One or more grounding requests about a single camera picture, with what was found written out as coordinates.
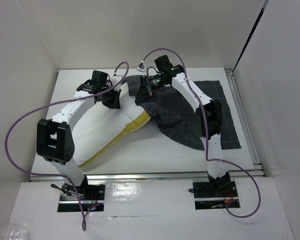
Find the dark grey checked pillowcase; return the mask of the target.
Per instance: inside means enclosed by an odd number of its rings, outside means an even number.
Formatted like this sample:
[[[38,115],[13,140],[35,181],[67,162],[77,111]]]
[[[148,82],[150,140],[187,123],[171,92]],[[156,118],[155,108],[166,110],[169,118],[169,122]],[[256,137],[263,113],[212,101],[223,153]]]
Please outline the dark grey checked pillowcase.
[[[221,148],[240,149],[230,107],[220,81],[196,81],[195,84],[209,97],[219,100],[222,107]],[[195,150],[204,150],[203,143],[193,130],[194,111],[184,97],[171,86],[155,91],[153,97],[137,103],[166,137]]]

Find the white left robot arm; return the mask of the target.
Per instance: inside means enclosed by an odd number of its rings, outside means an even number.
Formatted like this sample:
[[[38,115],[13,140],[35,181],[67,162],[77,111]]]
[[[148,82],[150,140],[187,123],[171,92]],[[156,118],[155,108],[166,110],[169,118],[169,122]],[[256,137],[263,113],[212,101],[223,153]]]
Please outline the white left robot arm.
[[[120,87],[124,79],[124,76],[114,74],[110,77],[103,71],[94,70],[91,79],[76,89],[72,100],[61,111],[37,123],[37,154],[57,169],[64,179],[63,190],[78,200],[88,197],[92,187],[75,162],[72,131],[97,102],[119,109]]]

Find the white pillow yellow edge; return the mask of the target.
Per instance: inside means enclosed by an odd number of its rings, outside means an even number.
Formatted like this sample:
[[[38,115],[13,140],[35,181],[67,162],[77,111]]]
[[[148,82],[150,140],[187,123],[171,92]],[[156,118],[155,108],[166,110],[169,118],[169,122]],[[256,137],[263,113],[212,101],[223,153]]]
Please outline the white pillow yellow edge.
[[[92,161],[124,135],[145,125],[151,117],[130,96],[129,86],[120,87],[119,109],[111,109],[97,102],[78,121],[72,131],[74,160],[79,167]]]

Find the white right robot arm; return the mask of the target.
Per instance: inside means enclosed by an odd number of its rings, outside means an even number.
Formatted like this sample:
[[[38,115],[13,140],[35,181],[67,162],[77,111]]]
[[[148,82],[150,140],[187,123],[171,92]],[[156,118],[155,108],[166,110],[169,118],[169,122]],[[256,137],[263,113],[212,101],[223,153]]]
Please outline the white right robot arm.
[[[135,96],[137,104],[153,99],[156,91],[170,85],[189,103],[194,112],[194,133],[204,145],[207,161],[208,187],[213,196],[220,196],[229,186],[230,174],[222,162],[221,127],[222,105],[207,96],[191,79],[182,65],[173,65],[167,55],[154,60],[158,73],[140,77],[140,88]]]

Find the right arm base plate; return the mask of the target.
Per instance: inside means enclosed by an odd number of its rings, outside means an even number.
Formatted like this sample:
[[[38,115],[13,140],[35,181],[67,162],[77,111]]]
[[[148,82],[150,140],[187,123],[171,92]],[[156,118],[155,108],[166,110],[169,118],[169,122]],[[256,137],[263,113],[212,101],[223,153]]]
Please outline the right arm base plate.
[[[231,181],[228,186],[218,192],[210,189],[208,182],[193,182],[192,188],[188,190],[194,196],[196,210],[214,210],[228,208],[240,208],[237,186]]]

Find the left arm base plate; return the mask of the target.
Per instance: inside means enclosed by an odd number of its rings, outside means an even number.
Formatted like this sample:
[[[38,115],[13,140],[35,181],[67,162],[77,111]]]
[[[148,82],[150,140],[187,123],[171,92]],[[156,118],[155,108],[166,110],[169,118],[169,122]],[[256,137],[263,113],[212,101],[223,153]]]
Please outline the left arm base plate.
[[[105,199],[105,184],[89,185],[85,194],[75,191],[68,185],[63,184],[62,187],[54,188],[60,190],[59,202],[57,211],[59,213],[73,213],[80,212],[80,206],[78,198],[81,201],[82,209],[84,212],[103,212],[104,211],[104,199]]]

